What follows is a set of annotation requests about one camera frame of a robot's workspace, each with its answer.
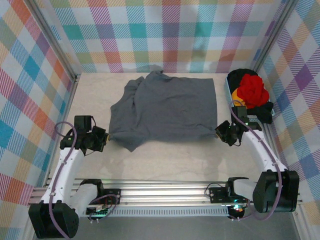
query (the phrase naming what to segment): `black cloth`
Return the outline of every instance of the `black cloth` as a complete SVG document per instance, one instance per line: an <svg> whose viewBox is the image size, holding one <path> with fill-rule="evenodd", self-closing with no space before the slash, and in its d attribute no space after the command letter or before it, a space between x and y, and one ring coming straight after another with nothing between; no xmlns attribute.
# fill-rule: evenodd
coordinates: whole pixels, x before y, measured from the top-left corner
<svg viewBox="0 0 320 240"><path fill-rule="evenodd" d="M240 82L245 74L250 74L251 76L257 76L258 74L247 68L239 68L231 71L226 77L230 89L230 93L232 94L239 86ZM274 104L268 101L266 104L262 106L256 106L251 109L247 109L246 112L248 115L256 115L258 120L263 124L271 124L272 123L272 115L271 111L274 107Z"/></svg>
<svg viewBox="0 0 320 240"><path fill-rule="evenodd" d="M129 151L149 140L216 137L217 99L212 78L170 77L153 71L130 80L111 106L110 140Z"/></svg>

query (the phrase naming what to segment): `yellow cloth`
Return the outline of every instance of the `yellow cloth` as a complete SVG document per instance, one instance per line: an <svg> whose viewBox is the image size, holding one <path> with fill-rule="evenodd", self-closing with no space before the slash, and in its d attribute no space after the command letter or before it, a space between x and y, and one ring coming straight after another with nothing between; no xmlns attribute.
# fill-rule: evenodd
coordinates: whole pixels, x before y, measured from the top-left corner
<svg viewBox="0 0 320 240"><path fill-rule="evenodd" d="M238 100L243 104L243 106L245 106L246 105L245 101L242 98L238 97L237 93L238 93L238 88L236 90L234 90L234 92L231 94L232 100ZM236 107L241 106L241 104L239 102L234 102L233 104Z"/></svg>

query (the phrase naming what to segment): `pile of clothes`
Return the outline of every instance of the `pile of clothes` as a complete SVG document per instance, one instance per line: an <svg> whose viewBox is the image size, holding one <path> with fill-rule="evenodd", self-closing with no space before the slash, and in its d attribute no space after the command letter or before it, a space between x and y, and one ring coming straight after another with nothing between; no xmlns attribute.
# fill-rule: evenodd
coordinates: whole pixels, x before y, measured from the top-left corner
<svg viewBox="0 0 320 240"><path fill-rule="evenodd" d="M272 123L271 111L274 104L269 101L269 93L263 80L250 69L237 69L230 72L227 81L232 100L238 100L246 106L248 115L256 115L263 124Z"/></svg>

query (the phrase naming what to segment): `red cloth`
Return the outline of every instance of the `red cloth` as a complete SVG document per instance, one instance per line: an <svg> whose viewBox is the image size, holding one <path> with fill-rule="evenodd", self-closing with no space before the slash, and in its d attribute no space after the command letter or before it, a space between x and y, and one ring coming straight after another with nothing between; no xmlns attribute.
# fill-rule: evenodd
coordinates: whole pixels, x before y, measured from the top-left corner
<svg viewBox="0 0 320 240"><path fill-rule="evenodd" d="M238 87L237 96L244 100L247 109L260 107L269 100L269 93L264 88L262 78L245 74Z"/></svg>

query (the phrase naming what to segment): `gray t-shirt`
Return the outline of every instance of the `gray t-shirt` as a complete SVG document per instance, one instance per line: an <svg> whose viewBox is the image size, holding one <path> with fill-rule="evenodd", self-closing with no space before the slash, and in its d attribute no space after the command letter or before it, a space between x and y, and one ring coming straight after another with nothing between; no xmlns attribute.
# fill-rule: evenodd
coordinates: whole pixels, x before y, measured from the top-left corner
<svg viewBox="0 0 320 240"><path fill-rule="evenodd" d="M212 78L170 77L153 71L130 80L111 106L110 140L129 151L149 140L215 137L217 99Z"/></svg>

